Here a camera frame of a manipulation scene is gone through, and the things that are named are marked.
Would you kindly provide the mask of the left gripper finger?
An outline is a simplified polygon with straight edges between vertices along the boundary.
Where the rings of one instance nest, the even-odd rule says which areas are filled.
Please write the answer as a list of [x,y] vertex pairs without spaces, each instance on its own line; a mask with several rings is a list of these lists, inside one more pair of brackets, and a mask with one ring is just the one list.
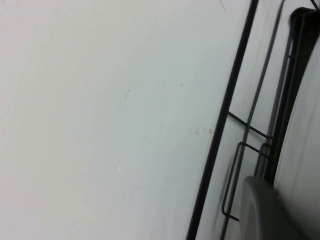
[[256,176],[243,181],[239,209],[241,240],[306,240],[273,187]]

